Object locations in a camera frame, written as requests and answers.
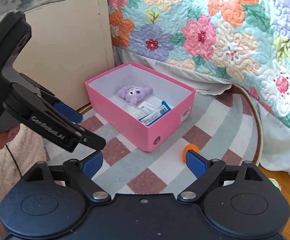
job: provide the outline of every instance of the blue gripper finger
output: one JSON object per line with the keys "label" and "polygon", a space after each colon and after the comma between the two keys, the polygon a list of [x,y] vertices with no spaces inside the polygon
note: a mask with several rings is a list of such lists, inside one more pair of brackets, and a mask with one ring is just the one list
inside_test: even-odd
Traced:
{"label": "blue gripper finger", "polygon": [[202,176],[210,167],[211,162],[193,150],[186,153],[186,165],[196,178]]}
{"label": "blue gripper finger", "polygon": [[63,102],[54,103],[53,107],[74,123],[80,123],[83,120],[83,116],[80,113],[76,112]]}
{"label": "blue gripper finger", "polygon": [[82,172],[91,179],[102,166],[103,153],[99,151],[93,158],[90,158],[83,164]]}

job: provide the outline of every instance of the floral quilt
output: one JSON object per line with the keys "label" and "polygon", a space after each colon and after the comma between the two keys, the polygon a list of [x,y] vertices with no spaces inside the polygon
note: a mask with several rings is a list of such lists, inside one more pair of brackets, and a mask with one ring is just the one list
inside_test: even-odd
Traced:
{"label": "floral quilt", "polygon": [[109,0],[112,43],[244,87],[290,128],[290,0]]}

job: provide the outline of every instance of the orange plastic object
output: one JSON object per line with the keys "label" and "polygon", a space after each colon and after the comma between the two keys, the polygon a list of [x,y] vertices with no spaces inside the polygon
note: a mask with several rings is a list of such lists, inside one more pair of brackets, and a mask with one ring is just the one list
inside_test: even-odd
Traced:
{"label": "orange plastic object", "polygon": [[186,162],[186,152],[188,152],[189,150],[193,150],[194,152],[199,153],[199,149],[198,149],[198,147],[197,147],[195,144],[192,144],[192,143],[188,144],[188,145],[184,148],[183,153],[182,153],[182,160],[183,160],[183,163]]}

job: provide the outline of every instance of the stuffed animal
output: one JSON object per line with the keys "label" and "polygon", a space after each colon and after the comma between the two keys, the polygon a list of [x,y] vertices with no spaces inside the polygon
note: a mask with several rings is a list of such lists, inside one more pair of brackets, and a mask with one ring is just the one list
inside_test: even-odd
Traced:
{"label": "stuffed animal", "polygon": [[152,91],[152,88],[127,86],[117,91],[117,94],[121,98],[125,98],[127,102],[136,105],[137,102],[141,101],[146,95],[150,94]]}

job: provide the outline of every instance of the fingernail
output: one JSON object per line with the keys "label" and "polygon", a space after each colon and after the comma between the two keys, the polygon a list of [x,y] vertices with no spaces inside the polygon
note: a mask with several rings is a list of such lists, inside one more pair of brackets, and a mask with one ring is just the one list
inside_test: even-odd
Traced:
{"label": "fingernail", "polygon": [[7,140],[7,142],[13,141],[14,138],[16,137],[17,133],[13,133]]}

